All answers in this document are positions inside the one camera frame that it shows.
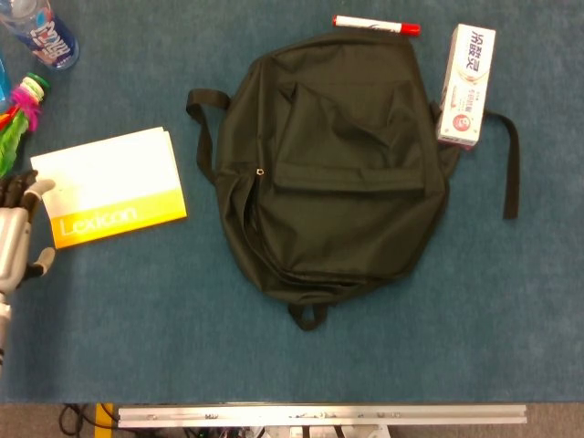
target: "yellow and white book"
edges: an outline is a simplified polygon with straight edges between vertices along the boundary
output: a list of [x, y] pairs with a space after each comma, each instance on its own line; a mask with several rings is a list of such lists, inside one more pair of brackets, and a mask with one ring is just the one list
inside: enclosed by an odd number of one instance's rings
[[186, 217], [183, 190], [163, 128], [141, 130], [31, 158], [55, 188], [43, 201], [56, 248]]

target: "robotic hand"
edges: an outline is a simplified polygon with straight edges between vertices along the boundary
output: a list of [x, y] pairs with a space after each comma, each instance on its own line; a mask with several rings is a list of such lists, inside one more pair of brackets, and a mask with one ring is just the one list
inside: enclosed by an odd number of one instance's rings
[[36, 177], [31, 171], [0, 180], [0, 373], [10, 320], [6, 297], [23, 281], [43, 276], [55, 259], [55, 249], [45, 248], [35, 263], [26, 261], [35, 211], [43, 193], [55, 187], [52, 180], [36, 182]]

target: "blue table surface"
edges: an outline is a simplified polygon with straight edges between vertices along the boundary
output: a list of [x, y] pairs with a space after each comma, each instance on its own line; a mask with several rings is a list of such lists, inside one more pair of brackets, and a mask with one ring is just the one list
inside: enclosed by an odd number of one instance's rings
[[[0, 31], [12, 80], [33, 70], [53, 84], [17, 170], [163, 126], [189, 214], [59, 251], [20, 288], [0, 401], [584, 401], [582, 3], [54, 0], [81, 47], [59, 73]], [[520, 131], [521, 211], [502, 220], [508, 138], [488, 121], [414, 273], [304, 333], [237, 269], [184, 104], [194, 87], [233, 94], [256, 57], [330, 31], [334, 14], [420, 23], [412, 43], [432, 99], [456, 24], [496, 29], [487, 106]], [[216, 131], [221, 114], [210, 120]], [[52, 244], [37, 219], [31, 257]]]

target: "red marker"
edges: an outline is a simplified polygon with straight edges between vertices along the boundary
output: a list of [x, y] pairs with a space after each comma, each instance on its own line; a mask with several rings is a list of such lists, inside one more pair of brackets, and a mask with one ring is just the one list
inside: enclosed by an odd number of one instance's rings
[[391, 21], [369, 20], [367, 18], [357, 18], [356, 16], [333, 16], [333, 26], [361, 27], [374, 30], [385, 30], [397, 34], [417, 37], [420, 35], [420, 25], [409, 23], [392, 23]]

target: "backpack strap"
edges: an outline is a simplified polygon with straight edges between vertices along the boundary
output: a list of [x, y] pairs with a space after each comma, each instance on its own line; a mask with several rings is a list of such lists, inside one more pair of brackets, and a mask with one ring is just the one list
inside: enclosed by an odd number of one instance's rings
[[[432, 115], [434, 124], [436, 124], [440, 117], [440, 107], [436, 102], [430, 104], [430, 114]], [[503, 218], [516, 219], [519, 216], [519, 186], [521, 174], [519, 133], [517, 132], [515, 123], [503, 114], [485, 109], [483, 119], [487, 117], [494, 117], [503, 122], [509, 134], [509, 154], [507, 156], [507, 177]], [[447, 178], [450, 178], [454, 172], [456, 164], [458, 163], [458, 159], [460, 158], [460, 148], [452, 144], [441, 144], [439, 154], [444, 174]]]
[[230, 103], [229, 96], [217, 89], [192, 89], [186, 100], [186, 112], [201, 125], [199, 145], [197, 147], [197, 165], [211, 183], [214, 183], [215, 179], [213, 172], [213, 139], [201, 105], [211, 105], [221, 110], [227, 110]]
[[[304, 318], [304, 311], [309, 307], [312, 307], [314, 319]], [[312, 306], [288, 304], [288, 313], [301, 329], [304, 331], [311, 331], [325, 322], [327, 319], [327, 307], [327, 304], [314, 304]]]
[[495, 117], [501, 120], [509, 133], [509, 154], [507, 156], [507, 182], [503, 218], [517, 219], [519, 216], [519, 185], [521, 183], [519, 133], [517, 132], [515, 123], [503, 114], [485, 109], [484, 117]]

